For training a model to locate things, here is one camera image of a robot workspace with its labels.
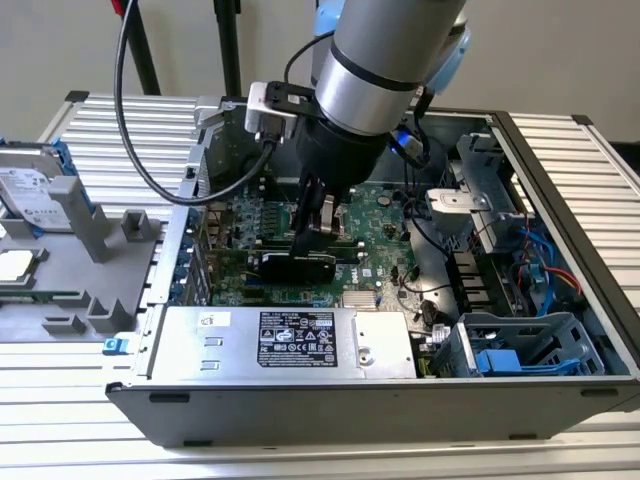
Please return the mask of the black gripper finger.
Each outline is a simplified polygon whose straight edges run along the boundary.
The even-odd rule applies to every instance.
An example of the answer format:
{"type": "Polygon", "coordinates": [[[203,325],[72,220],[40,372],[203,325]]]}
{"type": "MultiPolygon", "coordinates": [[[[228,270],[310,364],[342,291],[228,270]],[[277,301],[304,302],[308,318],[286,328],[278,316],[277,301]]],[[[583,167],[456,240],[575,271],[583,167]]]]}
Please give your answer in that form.
{"type": "Polygon", "coordinates": [[[334,197],[325,195],[320,204],[316,224],[321,233],[331,233],[333,230],[333,206],[334,197]]]}
{"type": "Polygon", "coordinates": [[[316,176],[306,174],[301,178],[301,192],[293,222],[294,240],[291,253],[307,255],[315,246],[317,237],[316,217],[320,208],[320,183],[316,176]]]}

